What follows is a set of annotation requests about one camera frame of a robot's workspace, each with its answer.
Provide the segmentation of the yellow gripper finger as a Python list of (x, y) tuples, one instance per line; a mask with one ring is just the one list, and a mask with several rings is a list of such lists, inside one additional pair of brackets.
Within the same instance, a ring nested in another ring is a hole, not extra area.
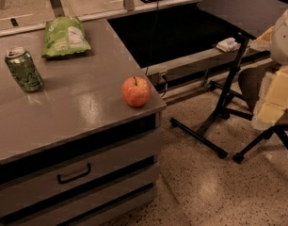
[(288, 109), (288, 67), (266, 73), (262, 89), (257, 120), (273, 125)]
[(274, 29), (273, 26), (271, 26), (270, 28), (268, 28), (261, 36), (259, 36), (259, 37), (255, 40), (255, 43), (256, 43), (258, 46), (261, 46), (261, 45), (269, 45), (270, 42), (271, 42), (271, 37), (272, 37), (273, 29)]

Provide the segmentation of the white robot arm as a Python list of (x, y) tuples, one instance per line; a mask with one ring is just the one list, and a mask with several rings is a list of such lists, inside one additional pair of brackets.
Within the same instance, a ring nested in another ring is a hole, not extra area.
[(275, 125), (288, 109), (288, 9), (276, 21), (271, 32), (270, 55), (281, 67), (266, 73), (253, 111), (255, 128)]

